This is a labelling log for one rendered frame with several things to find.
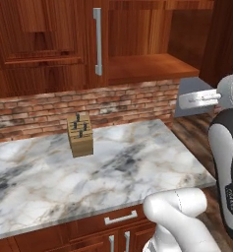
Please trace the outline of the wooden open shelf cabinet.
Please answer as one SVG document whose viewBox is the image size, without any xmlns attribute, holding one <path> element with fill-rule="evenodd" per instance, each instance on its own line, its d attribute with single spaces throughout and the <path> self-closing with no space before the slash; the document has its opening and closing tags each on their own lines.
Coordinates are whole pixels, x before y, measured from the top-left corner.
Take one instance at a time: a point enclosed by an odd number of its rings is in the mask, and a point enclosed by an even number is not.
<svg viewBox="0 0 233 252">
<path fill-rule="evenodd" d="M 111 85 L 196 77 L 199 70 L 168 53 L 171 22 L 182 0 L 109 0 Z"/>
</svg>

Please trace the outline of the wooden knife block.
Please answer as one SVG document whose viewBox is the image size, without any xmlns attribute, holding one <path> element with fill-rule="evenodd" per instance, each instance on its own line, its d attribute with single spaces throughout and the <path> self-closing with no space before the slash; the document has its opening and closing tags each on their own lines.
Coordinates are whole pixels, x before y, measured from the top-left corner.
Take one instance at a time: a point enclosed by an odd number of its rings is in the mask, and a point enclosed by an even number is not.
<svg viewBox="0 0 233 252">
<path fill-rule="evenodd" d="M 73 123 L 77 122 L 77 129 L 73 128 Z M 83 136 L 79 138 L 79 131 L 83 130 Z M 67 132 L 70 148 L 74 158 L 89 156 L 93 154 L 93 132 L 87 113 L 80 113 L 80 121 L 76 120 L 76 113 L 67 117 Z"/>
</svg>

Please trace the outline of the tall dark wooden cabinet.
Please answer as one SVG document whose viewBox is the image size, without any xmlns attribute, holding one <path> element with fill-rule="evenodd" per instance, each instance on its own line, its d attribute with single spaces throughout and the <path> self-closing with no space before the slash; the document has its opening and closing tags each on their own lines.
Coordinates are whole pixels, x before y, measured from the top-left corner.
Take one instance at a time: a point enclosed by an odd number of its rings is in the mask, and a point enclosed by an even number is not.
<svg viewBox="0 0 233 252">
<path fill-rule="evenodd" d="M 216 88 L 233 74 L 233 0 L 214 0 L 200 78 Z"/>
</svg>

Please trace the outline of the wooden base cabinet door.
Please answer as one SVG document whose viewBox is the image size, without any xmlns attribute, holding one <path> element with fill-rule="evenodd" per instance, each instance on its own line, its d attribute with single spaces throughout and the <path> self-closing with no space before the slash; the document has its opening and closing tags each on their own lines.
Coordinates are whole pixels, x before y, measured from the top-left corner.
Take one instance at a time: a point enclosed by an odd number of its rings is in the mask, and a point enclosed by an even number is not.
<svg viewBox="0 0 233 252">
<path fill-rule="evenodd" d="M 118 252 L 126 252 L 126 232 L 130 232 L 129 252 L 143 252 L 144 246 L 155 232 L 155 224 L 150 221 L 139 221 L 120 228 Z"/>
<path fill-rule="evenodd" d="M 118 231 L 110 230 L 72 239 L 71 252 L 110 252 L 109 236 L 114 235 L 114 252 L 118 251 Z"/>
</svg>

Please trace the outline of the wooden drawer front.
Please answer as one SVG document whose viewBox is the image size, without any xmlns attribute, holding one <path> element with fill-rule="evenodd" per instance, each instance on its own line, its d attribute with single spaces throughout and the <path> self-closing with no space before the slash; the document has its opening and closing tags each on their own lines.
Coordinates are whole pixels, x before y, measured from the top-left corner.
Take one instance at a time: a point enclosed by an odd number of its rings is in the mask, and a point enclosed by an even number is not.
<svg viewBox="0 0 233 252">
<path fill-rule="evenodd" d="M 106 224 L 105 219 L 109 218 L 111 221 L 130 216 L 128 220 L 120 220 L 115 223 Z M 118 229 L 127 225 L 136 224 L 140 221 L 147 221 L 143 211 L 142 205 L 135 205 L 132 207 L 118 209 L 112 212 L 107 212 L 101 215 L 96 215 L 80 220 L 68 222 L 67 233 L 70 240 L 74 240 L 86 235 L 96 234 L 110 229 Z"/>
</svg>

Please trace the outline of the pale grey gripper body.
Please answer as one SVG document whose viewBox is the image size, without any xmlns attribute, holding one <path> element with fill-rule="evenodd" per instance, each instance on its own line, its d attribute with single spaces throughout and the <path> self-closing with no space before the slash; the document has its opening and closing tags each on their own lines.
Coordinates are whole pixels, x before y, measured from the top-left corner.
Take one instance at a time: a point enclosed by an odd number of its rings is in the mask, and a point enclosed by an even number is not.
<svg viewBox="0 0 233 252">
<path fill-rule="evenodd" d="M 218 104 L 221 94 L 216 90 L 205 90 L 179 96 L 179 105 L 182 109 L 206 107 Z"/>
</svg>

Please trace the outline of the wooden base cabinet panel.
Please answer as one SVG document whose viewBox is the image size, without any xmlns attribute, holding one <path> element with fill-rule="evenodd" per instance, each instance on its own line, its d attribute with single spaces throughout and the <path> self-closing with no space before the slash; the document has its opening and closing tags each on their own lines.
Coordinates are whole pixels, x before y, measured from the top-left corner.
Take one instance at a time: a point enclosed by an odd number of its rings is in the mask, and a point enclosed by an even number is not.
<svg viewBox="0 0 233 252">
<path fill-rule="evenodd" d="M 64 224 L 15 236 L 21 252 L 46 252 L 67 244 L 68 235 Z"/>
</svg>

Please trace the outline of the wooden wall cabinet door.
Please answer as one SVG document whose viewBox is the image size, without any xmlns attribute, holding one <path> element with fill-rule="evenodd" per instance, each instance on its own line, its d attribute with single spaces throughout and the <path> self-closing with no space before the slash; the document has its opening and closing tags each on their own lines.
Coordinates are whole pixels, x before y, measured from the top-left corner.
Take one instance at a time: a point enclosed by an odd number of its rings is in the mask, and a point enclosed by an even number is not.
<svg viewBox="0 0 233 252">
<path fill-rule="evenodd" d="M 94 8 L 101 9 L 101 76 Z M 109 0 L 0 0 L 0 98 L 104 87 L 108 9 Z"/>
</svg>

